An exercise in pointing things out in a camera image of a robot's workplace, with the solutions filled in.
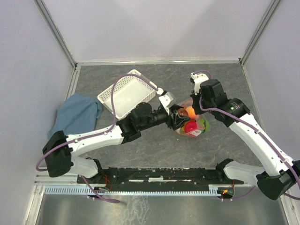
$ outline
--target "mesh basket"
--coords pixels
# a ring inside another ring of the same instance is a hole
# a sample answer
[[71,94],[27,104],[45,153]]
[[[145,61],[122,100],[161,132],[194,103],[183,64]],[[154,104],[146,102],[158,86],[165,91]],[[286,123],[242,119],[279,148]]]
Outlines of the mesh basket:
[[[129,74],[135,74],[143,77],[140,72],[133,69]],[[111,91],[112,85],[98,95],[99,101],[112,112]],[[113,91],[113,102],[116,110],[117,119],[121,120],[126,117],[137,104],[149,102],[155,97],[156,92],[144,81],[134,76],[126,76],[117,82]]]

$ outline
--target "red apple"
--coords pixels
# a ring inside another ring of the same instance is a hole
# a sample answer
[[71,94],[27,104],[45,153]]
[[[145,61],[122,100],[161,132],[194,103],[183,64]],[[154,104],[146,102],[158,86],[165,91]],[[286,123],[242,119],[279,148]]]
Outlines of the red apple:
[[196,130],[198,128],[197,122],[196,121],[189,121],[186,123],[184,127],[184,132],[188,133],[193,130]]

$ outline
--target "gray floor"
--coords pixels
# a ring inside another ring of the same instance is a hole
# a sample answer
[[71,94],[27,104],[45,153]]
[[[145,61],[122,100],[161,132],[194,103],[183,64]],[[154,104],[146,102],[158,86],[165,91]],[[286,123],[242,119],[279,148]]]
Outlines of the gray floor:
[[[114,83],[115,79],[137,69],[164,90],[172,92],[178,103],[189,99],[194,88],[190,73],[208,69],[223,85],[229,98],[241,99],[256,117],[254,103],[247,81],[239,64],[170,64],[170,65],[113,65],[83,66],[80,71],[76,92],[90,97]],[[159,105],[158,98],[151,100],[152,108]],[[108,146],[85,154],[97,158],[107,167],[214,167],[226,158],[240,163],[261,165],[246,144],[213,116],[205,114],[211,130],[197,138],[181,136],[160,125],[142,132],[134,142]],[[104,109],[96,128],[111,125],[113,116]]]
[[[247,187],[236,187],[235,196]],[[250,197],[221,202],[203,196],[118,196],[120,204],[84,195],[44,195],[37,225],[287,225],[280,201],[259,190]]]

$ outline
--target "red wire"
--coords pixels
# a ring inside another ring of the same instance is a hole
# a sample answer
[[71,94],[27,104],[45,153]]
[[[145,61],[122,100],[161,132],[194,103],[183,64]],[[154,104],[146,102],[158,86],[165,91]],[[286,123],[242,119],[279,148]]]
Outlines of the red wire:
[[109,182],[110,188],[109,188],[108,191],[111,191],[111,189],[112,189],[112,187],[113,187],[113,186],[112,186],[112,183],[111,183],[110,180],[108,179],[107,175],[104,175],[103,177],[104,177],[104,179],[105,179],[105,188],[107,187],[107,182]]

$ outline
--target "orange fruit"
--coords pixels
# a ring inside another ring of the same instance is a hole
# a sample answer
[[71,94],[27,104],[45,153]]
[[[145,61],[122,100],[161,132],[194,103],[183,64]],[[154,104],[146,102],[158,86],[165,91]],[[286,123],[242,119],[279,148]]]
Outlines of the orange fruit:
[[192,106],[187,107],[186,111],[188,113],[189,118],[191,118],[192,120],[196,120],[197,115]]

